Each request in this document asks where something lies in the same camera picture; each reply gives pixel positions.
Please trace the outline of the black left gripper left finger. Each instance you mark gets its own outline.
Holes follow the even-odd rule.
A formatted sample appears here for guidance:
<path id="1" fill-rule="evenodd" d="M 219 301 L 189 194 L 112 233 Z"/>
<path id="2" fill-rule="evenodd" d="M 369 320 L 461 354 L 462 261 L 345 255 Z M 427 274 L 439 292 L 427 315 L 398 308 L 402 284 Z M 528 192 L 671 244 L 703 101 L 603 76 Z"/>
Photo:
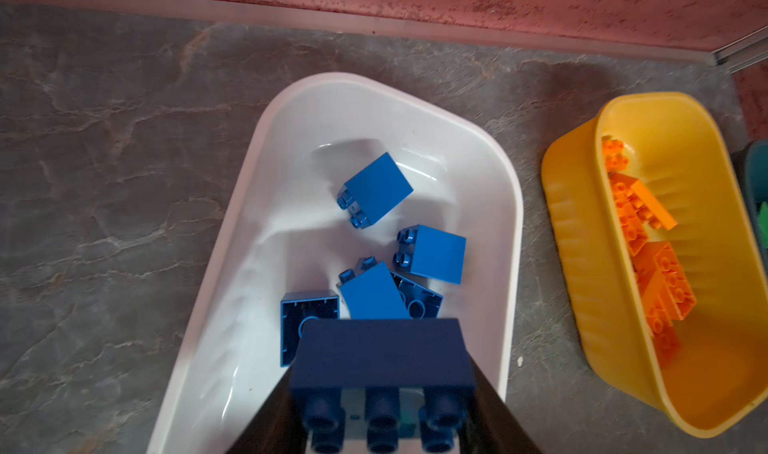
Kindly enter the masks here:
<path id="1" fill-rule="evenodd" d="M 293 407 L 289 367 L 227 454 L 304 453 L 306 431 Z"/>

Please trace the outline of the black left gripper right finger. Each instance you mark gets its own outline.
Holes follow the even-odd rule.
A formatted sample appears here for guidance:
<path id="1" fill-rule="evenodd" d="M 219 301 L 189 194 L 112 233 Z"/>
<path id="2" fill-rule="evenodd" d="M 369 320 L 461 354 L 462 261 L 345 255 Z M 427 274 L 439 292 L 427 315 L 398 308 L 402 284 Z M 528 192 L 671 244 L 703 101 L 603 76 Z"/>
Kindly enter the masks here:
<path id="1" fill-rule="evenodd" d="M 541 454 L 474 359 L 470 361 L 476 388 L 461 428 L 461 453 Z"/>

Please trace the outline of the blue lego cluster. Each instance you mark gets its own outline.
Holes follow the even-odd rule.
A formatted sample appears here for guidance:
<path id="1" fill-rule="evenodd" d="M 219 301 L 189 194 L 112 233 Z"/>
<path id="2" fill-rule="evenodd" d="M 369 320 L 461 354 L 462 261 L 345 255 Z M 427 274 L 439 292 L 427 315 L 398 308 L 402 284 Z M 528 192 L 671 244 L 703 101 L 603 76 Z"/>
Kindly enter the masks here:
<path id="1" fill-rule="evenodd" d="M 375 257 L 360 258 L 339 274 L 338 287 L 351 319 L 409 319 L 391 272 Z"/>
<path id="2" fill-rule="evenodd" d="M 280 303 L 280 365 L 295 358 L 307 323 L 339 318 L 339 296 L 329 290 L 286 293 Z"/>

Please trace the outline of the blue lego long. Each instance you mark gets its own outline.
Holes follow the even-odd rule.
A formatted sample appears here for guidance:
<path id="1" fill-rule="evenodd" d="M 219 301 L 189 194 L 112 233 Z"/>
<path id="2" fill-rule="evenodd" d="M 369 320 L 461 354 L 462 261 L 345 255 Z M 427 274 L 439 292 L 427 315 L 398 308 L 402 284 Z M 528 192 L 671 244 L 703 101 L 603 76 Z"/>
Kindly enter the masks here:
<path id="1" fill-rule="evenodd" d="M 393 271 L 390 274 L 412 319 L 438 317 L 442 295 Z"/>

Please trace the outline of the orange lego stack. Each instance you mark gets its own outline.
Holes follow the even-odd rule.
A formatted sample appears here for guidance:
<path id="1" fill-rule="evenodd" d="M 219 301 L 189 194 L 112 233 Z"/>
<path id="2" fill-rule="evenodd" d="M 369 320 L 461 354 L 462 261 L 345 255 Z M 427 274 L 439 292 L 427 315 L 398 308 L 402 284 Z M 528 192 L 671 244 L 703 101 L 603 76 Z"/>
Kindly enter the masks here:
<path id="1" fill-rule="evenodd" d="M 697 300 L 669 242 L 648 242 L 632 259 L 641 304 L 658 298 L 672 321 L 682 321 Z"/>

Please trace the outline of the blue lego brick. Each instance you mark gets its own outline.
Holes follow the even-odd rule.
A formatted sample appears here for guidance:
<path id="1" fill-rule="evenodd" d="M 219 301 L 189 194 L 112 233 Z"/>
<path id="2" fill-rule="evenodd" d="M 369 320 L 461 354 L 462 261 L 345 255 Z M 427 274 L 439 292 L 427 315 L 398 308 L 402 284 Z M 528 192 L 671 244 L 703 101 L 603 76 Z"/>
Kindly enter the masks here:
<path id="1" fill-rule="evenodd" d="M 356 229 L 376 224 L 413 192 L 389 153 L 384 153 L 346 181 L 336 196 Z"/>

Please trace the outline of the green lego small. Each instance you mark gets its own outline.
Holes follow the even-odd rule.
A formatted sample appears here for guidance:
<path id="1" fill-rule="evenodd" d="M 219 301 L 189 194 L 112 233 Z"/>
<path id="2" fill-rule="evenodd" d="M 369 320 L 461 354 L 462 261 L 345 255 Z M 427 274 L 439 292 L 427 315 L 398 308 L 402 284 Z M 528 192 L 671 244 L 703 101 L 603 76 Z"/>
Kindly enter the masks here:
<path id="1" fill-rule="evenodd" d="M 758 233 L 765 247 L 768 246 L 768 203 L 761 202 L 757 207 Z"/>

